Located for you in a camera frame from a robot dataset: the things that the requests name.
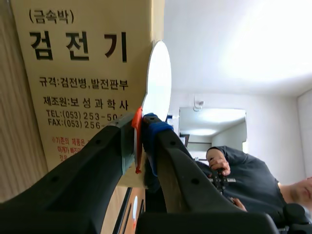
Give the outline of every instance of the black tool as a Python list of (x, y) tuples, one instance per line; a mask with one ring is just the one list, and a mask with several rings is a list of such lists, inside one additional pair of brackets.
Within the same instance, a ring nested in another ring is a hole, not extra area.
[[(99, 234), (114, 188), (134, 160), (131, 120), (115, 120), (31, 188), (0, 204), (0, 233)], [(149, 115), (142, 128), (157, 122)], [(155, 134), (151, 144), (168, 213), (142, 214), (137, 234), (278, 233), (267, 214), (244, 212), (222, 196), (172, 130)]]
[(299, 204), (287, 204), (283, 210), (269, 213), (269, 215), (277, 228), (287, 230), (289, 234), (312, 233), (311, 214)]
[(227, 178), (222, 174), (222, 169), (211, 170), (211, 174), (208, 176), (208, 180), (223, 194), (223, 191), (229, 183), (234, 183), (234, 178)]

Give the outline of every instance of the man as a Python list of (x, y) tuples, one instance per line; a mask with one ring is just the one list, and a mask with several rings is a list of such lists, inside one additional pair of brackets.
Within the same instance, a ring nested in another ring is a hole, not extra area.
[(209, 167), (196, 162), (206, 174), (223, 169), (223, 175), (235, 178), (224, 195), (234, 198), (238, 207), (254, 212), (272, 213), (286, 203), (298, 203), (312, 210), (312, 177), (292, 185), (281, 185), (260, 159), (227, 147), (212, 147), (207, 151)]

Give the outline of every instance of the dark gray shirt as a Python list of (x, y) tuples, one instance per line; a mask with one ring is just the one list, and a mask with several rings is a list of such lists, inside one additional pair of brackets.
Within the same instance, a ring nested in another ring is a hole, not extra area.
[[(231, 169), (228, 178), (236, 179), (225, 189), (226, 197), (238, 198), (251, 212), (273, 213), (286, 205), (278, 181), (263, 161), (227, 146), (212, 148), (224, 154)], [(198, 161), (196, 163), (206, 175), (211, 173), (209, 166)]]

